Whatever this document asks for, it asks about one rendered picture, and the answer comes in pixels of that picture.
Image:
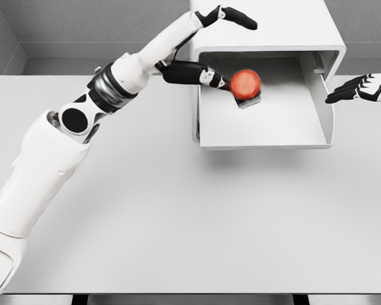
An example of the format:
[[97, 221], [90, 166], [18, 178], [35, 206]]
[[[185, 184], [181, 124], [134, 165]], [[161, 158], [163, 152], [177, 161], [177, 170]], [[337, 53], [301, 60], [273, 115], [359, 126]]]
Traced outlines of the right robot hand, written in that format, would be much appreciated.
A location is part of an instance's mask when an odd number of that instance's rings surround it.
[[381, 73], [365, 74], [348, 80], [328, 94], [325, 103], [356, 99], [381, 103]]

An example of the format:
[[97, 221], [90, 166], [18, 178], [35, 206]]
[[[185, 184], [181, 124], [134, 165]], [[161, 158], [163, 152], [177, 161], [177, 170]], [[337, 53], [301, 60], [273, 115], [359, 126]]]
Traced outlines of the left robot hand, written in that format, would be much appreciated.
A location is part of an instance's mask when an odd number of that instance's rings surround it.
[[177, 52], [198, 31], [223, 19], [246, 29], [256, 30], [257, 22], [244, 13], [218, 5], [199, 11], [188, 11], [160, 32], [139, 53], [143, 64], [155, 67], [167, 83], [205, 85], [219, 90], [230, 90], [230, 81], [217, 71], [197, 62], [176, 60]]

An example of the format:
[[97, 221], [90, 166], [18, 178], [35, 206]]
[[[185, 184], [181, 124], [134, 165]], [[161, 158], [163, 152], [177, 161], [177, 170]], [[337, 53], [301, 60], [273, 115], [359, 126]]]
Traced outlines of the red button load switch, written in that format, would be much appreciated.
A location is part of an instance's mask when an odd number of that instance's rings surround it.
[[230, 91], [240, 109], [245, 109], [261, 101], [261, 79], [253, 70], [242, 70], [230, 80]]

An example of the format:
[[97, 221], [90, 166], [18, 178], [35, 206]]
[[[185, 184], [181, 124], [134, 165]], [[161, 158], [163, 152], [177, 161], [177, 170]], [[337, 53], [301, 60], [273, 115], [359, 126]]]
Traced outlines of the white cabinet drawer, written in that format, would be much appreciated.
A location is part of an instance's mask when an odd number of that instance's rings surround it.
[[331, 147], [335, 116], [315, 51], [214, 51], [198, 60], [226, 78], [251, 69], [261, 79], [260, 102], [245, 109], [229, 92], [193, 87], [192, 136], [201, 148]]

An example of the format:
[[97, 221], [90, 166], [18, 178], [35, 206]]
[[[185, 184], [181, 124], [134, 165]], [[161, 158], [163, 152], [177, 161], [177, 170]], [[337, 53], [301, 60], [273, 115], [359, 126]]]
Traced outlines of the white tabletop storage cabinet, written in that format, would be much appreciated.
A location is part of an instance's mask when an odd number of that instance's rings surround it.
[[231, 6], [257, 24], [248, 30], [219, 21], [199, 31], [190, 42], [190, 57], [203, 52], [315, 51], [326, 86], [341, 64], [346, 47], [324, 0], [190, 0], [194, 11]]

